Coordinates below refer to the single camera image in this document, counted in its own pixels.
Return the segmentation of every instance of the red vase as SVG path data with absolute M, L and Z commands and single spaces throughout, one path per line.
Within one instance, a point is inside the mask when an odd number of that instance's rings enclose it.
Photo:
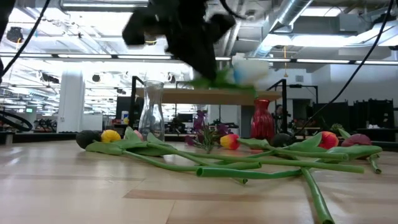
M 268 112 L 269 100 L 254 100 L 253 121 L 251 123 L 251 137 L 271 141 L 275 135 L 274 119 Z

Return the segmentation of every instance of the glass vase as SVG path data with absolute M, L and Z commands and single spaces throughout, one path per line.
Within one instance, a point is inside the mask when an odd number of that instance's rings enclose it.
M 254 100 L 254 115 L 251 123 L 251 137 L 266 139 L 268 142 L 275 135 L 274 119 L 268 111 L 269 100 Z
M 144 82 L 144 107 L 139 120 L 138 131 L 147 140 L 152 133 L 164 141 L 164 120 L 162 112 L 163 83 L 158 81 Z

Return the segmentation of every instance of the red and yellow tulip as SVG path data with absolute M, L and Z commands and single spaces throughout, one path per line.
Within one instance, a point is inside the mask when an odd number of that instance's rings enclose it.
M 230 150 L 237 150 L 240 146 L 238 142 L 239 136 L 237 134 L 227 134 L 220 139 L 220 144 Z

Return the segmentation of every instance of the clear glass vase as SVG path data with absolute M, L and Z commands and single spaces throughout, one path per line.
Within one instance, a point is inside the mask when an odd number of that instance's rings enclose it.
M 163 83 L 158 81 L 144 82 L 144 107 L 139 120 L 138 131 L 147 140 L 152 133 L 164 141 L 164 120 L 162 112 Z

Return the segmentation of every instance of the wood plank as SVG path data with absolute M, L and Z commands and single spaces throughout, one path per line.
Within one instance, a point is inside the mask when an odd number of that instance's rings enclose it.
M 144 97 L 144 89 L 137 88 L 136 94 Z M 259 99 L 274 101 L 281 97 L 278 91 L 258 91 Z M 164 89 L 162 103 L 197 105 L 253 105 L 254 97 L 248 93 L 229 90 L 187 90 Z

